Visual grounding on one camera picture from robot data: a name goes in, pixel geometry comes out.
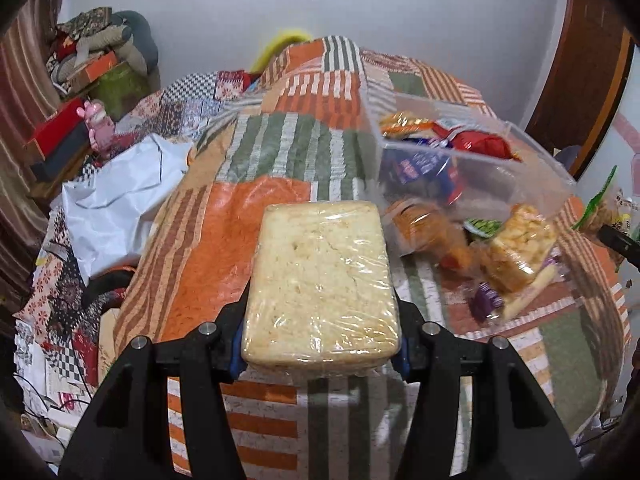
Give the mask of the yellow foam noodle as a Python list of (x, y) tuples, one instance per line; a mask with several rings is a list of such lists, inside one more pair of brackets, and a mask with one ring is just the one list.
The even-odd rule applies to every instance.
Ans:
[(260, 75), (269, 66), (272, 58), (280, 55), (287, 47), (293, 44), (302, 44), (310, 41), (312, 36), (309, 32), (301, 29), (287, 29), (278, 32), (258, 54), (247, 73), (252, 75)]

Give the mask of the red snack bag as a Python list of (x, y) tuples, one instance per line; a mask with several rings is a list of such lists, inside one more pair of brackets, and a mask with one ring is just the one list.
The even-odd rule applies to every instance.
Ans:
[(522, 160), (503, 136), (471, 119), (436, 119), (432, 129), (447, 148), (517, 162)]

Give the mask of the striped brown curtain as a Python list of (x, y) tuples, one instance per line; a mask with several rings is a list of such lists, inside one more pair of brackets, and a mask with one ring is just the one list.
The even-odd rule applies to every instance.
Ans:
[(60, 105), (46, 70), (62, 0), (26, 0), (1, 36), (1, 328), (30, 294), (47, 220), (29, 197), (25, 145)]

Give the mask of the green gift box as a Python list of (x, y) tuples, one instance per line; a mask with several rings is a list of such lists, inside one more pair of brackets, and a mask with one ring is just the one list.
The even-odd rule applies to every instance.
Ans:
[(121, 62), (90, 86), (88, 96), (101, 101), (107, 115), (119, 122), (150, 93), (149, 78), (135, 72), (127, 62)]

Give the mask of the sponge cake block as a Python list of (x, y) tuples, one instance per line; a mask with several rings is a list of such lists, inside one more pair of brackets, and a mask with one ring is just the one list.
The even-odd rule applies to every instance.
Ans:
[(375, 370), (399, 348), (378, 207), (366, 200), (267, 207), (250, 277), (243, 360), (328, 376)]

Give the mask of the zip bag green seal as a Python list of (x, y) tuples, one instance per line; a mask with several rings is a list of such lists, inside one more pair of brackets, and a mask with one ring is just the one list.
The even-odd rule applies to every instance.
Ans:
[(639, 224), (639, 201), (626, 197), (617, 181), (617, 167), (606, 177), (602, 188), (591, 197), (573, 230), (595, 240), (602, 226), (610, 226), (628, 236)]

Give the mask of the white plastic bag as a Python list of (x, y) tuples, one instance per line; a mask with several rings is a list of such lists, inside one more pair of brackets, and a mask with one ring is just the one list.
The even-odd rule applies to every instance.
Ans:
[(63, 184), (70, 246), (85, 283), (140, 260), (157, 211), (189, 169), (191, 148), (152, 133), (88, 180)]

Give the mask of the dark grey box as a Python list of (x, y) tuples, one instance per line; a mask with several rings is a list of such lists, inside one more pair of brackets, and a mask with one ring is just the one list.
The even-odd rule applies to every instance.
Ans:
[(75, 128), (58, 144), (43, 162), (30, 166), (32, 174), (39, 182), (50, 182), (62, 174), (65, 166), (78, 155), (90, 148), (88, 129), (84, 122)]

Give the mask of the purple label wafer roll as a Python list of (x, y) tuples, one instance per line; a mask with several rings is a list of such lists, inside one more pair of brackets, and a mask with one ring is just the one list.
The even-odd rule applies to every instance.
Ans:
[(559, 266), (548, 262), (536, 278), (517, 292), (503, 292), (480, 282), (469, 300), (470, 313), (479, 323), (505, 323), (517, 318), (559, 275)]

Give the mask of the brown wooden door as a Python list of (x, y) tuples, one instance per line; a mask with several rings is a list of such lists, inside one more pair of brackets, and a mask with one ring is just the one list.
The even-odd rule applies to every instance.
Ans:
[(574, 146), (579, 178), (622, 99), (634, 40), (610, 0), (566, 0), (558, 46), (526, 131), (552, 153)]

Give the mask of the puffed rice cake pack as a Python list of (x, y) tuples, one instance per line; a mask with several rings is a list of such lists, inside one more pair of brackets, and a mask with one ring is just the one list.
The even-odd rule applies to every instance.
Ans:
[(480, 245), (480, 267), (503, 292), (517, 292), (536, 278), (558, 239), (532, 205), (518, 204), (499, 232)]

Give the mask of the pile of pillows and clothes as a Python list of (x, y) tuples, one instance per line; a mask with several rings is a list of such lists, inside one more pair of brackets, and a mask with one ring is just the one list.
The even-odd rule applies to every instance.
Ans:
[(46, 62), (50, 81), (63, 99), (73, 96), (96, 80), (89, 76), (90, 66), (110, 55), (115, 59), (110, 68), (125, 62), (141, 76), (156, 71), (160, 52), (142, 14), (98, 6), (58, 23)]

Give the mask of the clear plastic storage bin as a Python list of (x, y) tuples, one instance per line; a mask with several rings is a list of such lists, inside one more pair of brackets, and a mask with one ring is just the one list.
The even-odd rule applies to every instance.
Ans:
[[(362, 130), (357, 133), (364, 172), (363, 196), (385, 210), (396, 200), (418, 198), (409, 195), (390, 195), (380, 180), (382, 157), (390, 148), (403, 148), (402, 141), (382, 136), (378, 122), (387, 114), (373, 101), (372, 91), (359, 93), (362, 106)], [(462, 195), (451, 205), (439, 205), (454, 221), (471, 218), (506, 220), (517, 204), (535, 206), (548, 219), (558, 214), (566, 200), (573, 194), (575, 180), (566, 169), (545, 151), (526, 132), (510, 122), (482, 114), (474, 108), (435, 101), (410, 94), (397, 93), (392, 97), (394, 110), (410, 112), (427, 119), (460, 118), (491, 128), (503, 136), (521, 161), (505, 160), (486, 155), (446, 148), (442, 141), (434, 150), (444, 149), (457, 164), (465, 184)]]

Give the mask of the green pea snack packet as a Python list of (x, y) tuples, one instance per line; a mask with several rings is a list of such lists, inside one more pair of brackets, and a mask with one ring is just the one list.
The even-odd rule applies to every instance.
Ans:
[(499, 220), (471, 218), (464, 220), (462, 226), (470, 235), (482, 240), (488, 240), (488, 238), (495, 236), (499, 232), (502, 222)]

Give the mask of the blue chip snack bag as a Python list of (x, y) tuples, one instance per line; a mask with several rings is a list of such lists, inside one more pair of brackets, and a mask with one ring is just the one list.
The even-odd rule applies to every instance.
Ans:
[(434, 200), (439, 205), (453, 204), (465, 184), (454, 159), (443, 148), (434, 150), (437, 141), (402, 141), (403, 148), (390, 148), (382, 157), (380, 180), (390, 195), (409, 195)]

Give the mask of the orange fried snack bag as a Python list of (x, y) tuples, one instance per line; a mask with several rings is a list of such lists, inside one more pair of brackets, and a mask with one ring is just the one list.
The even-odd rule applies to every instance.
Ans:
[(435, 203), (418, 198), (396, 200), (382, 220), (398, 256), (427, 255), (442, 268), (462, 275), (477, 270), (477, 256), (465, 235)]

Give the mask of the pink plush toy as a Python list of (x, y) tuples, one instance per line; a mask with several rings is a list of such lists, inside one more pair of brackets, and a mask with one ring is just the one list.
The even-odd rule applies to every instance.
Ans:
[(102, 158), (107, 158), (115, 135), (115, 124), (104, 104), (100, 100), (86, 101), (76, 108), (76, 114), (87, 127), (90, 148)]

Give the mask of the checkered patchwork quilt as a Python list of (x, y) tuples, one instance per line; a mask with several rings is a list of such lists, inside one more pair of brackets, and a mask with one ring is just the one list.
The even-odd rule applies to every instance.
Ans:
[(244, 70), (193, 73), (143, 98), (117, 124), (119, 136), (140, 141), (150, 133), (198, 140), (215, 118), (250, 88)]

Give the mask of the orange cartoon cracker pack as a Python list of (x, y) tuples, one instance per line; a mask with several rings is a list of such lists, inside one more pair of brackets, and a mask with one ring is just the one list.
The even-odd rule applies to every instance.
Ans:
[(432, 120), (418, 117), (410, 112), (389, 114), (378, 122), (382, 136), (393, 140), (402, 140), (412, 134), (430, 130), (433, 124)]

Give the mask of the red gift box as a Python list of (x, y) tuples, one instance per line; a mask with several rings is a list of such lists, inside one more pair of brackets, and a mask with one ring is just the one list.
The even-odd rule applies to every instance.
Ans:
[(76, 96), (63, 103), (51, 117), (35, 128), (34, 133), (24, 145), (26, 158), (30, 164), (43, 162), (81, 122), (77, 110), (83, 105), (84, 100)]

